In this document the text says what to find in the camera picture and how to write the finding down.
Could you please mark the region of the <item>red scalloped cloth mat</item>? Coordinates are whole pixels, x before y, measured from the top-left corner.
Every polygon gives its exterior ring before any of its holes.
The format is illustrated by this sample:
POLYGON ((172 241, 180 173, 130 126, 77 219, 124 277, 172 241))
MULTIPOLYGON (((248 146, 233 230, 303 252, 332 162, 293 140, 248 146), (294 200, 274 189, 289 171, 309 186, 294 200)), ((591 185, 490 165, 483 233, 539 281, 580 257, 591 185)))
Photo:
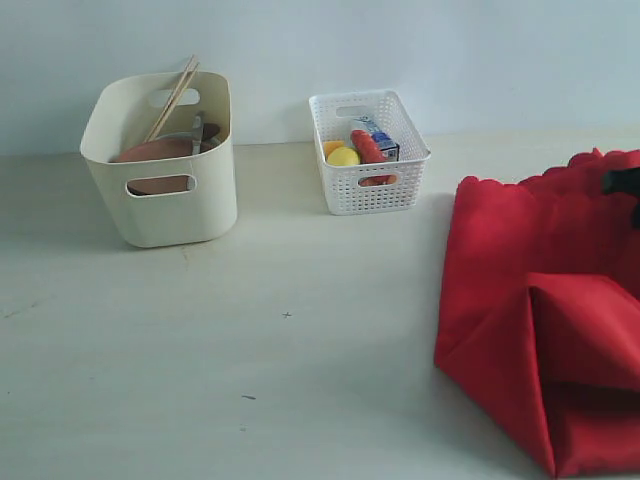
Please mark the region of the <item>red scalloped cloth mat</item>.
POLYGON ((458 185, 435 365, 549 475, 639 468, 636 199, 602 177, 637 151, 458 185))

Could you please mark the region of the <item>blue white milk carton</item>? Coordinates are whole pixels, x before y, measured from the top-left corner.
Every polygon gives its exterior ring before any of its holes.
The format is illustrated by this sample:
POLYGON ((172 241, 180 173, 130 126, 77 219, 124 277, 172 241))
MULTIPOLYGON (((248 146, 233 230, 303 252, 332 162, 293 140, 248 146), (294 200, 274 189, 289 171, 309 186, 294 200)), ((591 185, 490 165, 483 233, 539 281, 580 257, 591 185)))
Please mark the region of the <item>blue white milk carton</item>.
POLYGON ((352 119, 350 122, 351 132, 356 129, 368 132, 384 156, 385 162, 394 162, 399 160, 400 146, 395 142, 370 116, 361 116, 352 119))

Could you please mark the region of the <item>yellow lemon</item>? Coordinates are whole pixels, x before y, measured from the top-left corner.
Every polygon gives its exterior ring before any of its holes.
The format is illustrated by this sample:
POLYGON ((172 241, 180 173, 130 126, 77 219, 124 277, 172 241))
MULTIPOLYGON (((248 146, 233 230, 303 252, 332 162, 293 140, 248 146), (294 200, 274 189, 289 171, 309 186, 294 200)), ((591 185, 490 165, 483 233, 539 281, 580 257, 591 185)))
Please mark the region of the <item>yellow lemon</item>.
POLYGON ((342 146, 332 150, 327 156, 326 162, 335 167, 356 166, 360 164, 360 155, 357 150, 342 146))

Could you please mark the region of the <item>orange cheese block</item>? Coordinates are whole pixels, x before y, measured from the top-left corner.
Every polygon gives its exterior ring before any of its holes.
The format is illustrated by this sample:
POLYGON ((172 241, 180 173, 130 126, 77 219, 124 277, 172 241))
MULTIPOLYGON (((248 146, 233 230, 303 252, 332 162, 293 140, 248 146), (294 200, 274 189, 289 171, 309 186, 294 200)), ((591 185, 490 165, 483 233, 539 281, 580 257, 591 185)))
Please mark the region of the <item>orange cheese block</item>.
POLYGON ((343 147, 344 145, 345 145, 345 142, 343 140, 326 141, 322 144, 323 153, 326 157, 328 157, 333 151, 335 151, 340 147, 343 147))

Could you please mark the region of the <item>brown wooden spoon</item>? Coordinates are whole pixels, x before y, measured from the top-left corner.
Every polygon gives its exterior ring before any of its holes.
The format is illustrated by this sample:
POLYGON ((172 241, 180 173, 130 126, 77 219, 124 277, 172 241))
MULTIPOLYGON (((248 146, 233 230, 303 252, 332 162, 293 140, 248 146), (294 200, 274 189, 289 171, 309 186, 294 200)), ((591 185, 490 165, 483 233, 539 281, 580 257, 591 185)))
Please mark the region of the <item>brown wooden spoon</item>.
POLYGON ((218 144, 218 135, 220 134, 220 126, 216 123, 205 123, 202 131, 202 141, 210 144, 218 144))

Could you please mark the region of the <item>silver table knife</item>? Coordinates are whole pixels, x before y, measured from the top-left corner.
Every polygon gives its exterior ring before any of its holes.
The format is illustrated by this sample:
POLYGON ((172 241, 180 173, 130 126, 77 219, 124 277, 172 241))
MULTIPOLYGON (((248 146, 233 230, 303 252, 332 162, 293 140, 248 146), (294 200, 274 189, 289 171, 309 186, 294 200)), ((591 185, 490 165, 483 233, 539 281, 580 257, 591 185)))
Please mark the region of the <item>silver table knife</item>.
POLYGON ((192 138, 192 155, 198 155, 201 152, 201 143, 204 131, 203 113, 198 112, 192 123, 191 138, 192 138))

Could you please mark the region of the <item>wooden chopstick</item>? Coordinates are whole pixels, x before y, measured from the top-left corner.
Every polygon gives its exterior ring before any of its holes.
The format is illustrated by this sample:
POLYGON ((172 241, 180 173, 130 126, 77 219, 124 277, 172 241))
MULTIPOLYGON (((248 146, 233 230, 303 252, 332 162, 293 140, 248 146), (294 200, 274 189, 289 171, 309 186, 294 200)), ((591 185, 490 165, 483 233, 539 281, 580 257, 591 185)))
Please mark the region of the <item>wooden chopstick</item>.
POLYGON ((179 101, 181 100, 181 97, 183 96, 184 92, 189 88, 197 70, 199 68, 199 60, 197 58, 197 64, 195 67, 192 68, 191 72, 188 74, 188 76, 186 77, 184 83, 182 84, 181 88, 177 91, 176 96, 173 99, 173 102, 171 103, 171 105, 169 106, 168 111, 166 112, 164 118, 162 119, 161 123, 158 125, 158 128, 156 129, 156 131, 153 134, 152 140, 155 140, 156 137, 158 136, 160 130, 163 128, 163 126, 165 125, 165 123, 167 122, 168 118, 170 117, 170 115, 172 114, 173 110, 176 108, 176 106, 178 105, 179 101))
POLYGON ((188 76, 188 74, 191 72, 192 68, 195 67, 197 64, 197 56, 195 54, 192 54, 191 57, 189 58, 186 66, 183 69, 183 72, 180 74, 180 77, 178 78, 178 80, 176 81, 176 83, 174 84, 172 90, 170 91, 164 106, 162 107, 162 109, 160 110, 160 114, 158 115, 157 119, 155 120, 155 122, 152 124, 148 134, 145 136, 144 138, 144 142, 148 142, 152 140, 153 134, 156 131, 156 129, 158 128, 158 125, 161 123, 162 119, 164 118, 166 112, 169 109, 169 106, 171 105, 171 103, 173 102, 174 97, 177 94, 177 91, 181 88, 182 84, 184 83, 186 77, 188 76))

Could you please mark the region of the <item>brown wooden plate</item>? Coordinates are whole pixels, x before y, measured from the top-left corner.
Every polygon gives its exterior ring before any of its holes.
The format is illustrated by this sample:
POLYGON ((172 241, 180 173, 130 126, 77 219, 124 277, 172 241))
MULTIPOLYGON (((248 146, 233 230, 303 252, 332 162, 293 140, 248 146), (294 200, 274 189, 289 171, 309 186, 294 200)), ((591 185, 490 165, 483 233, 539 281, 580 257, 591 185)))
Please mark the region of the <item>brown wooden plate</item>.
MULTIPOLYGON (((187 138, 166 137, 132 147, 113 160, 113 163, 130 163, 151 160, 182 158, 207 152, 214 144, 187 138)), ((187 175, 130 180, 127 190, 134 196, 149 196, 185 192, 192 189, 192 179, 187 175)))

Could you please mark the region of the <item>orange fried food piece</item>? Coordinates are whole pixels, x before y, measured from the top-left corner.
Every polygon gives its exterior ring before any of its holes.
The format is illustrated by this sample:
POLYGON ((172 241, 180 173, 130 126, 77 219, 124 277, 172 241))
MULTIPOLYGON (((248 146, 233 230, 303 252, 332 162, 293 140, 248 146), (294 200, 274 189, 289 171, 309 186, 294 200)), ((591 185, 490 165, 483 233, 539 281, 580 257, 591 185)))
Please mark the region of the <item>orange fried food piece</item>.
POLYGON ((397 182, 397 180, 398 177, 396 175, 377 175, 362 178, 358 181, 358 184, 361 187, 393 185, 397 182))

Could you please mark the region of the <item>white perforated plastic basket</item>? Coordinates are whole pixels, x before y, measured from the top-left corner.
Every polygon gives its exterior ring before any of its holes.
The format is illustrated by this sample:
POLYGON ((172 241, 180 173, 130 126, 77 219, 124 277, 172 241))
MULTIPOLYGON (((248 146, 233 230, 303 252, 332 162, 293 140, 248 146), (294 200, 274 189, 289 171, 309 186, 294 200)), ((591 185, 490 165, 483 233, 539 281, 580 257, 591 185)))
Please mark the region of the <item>white perforated plastic basket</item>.
POLYGON ((416 205, 426 161, 425 144, 400 96, 393 90, 314 95, 308 100, 314 127, 318 169, 328 209, 333 215, 356 215, 409 209, 416 205), (399 160, 350 167, 328 165, 322 144, 350 144, 352 119, 370 116, 400 146, 399 160), (361 187, 362 178, 396 175, 393 185, 361 187))

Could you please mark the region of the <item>cream plastic bin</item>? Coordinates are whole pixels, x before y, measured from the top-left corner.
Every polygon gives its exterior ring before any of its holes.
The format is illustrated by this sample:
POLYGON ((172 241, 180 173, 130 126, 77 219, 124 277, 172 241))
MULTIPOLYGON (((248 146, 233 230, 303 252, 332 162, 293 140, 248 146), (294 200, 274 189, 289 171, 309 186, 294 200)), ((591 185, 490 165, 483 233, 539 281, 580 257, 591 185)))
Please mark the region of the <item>cream plastic bin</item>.
POLYGON ((237 220, 232 142, 232 110, 228 80, 199 71, 189 88, 193 102, 181 100, 160 130, 158 139, 191 138, 198 112, 204 124, 220 126, 219 143, 198 155, 164 160, 113 163, 124 151, 141 145, 180 77, 156 73, 124 78, 101 92, 85 128, 80 153, 123 239, 137 247, 160 247, 209 241, 228 232, 237 220), (185 192, 134 196, 127 182, 187 175, 185 192))

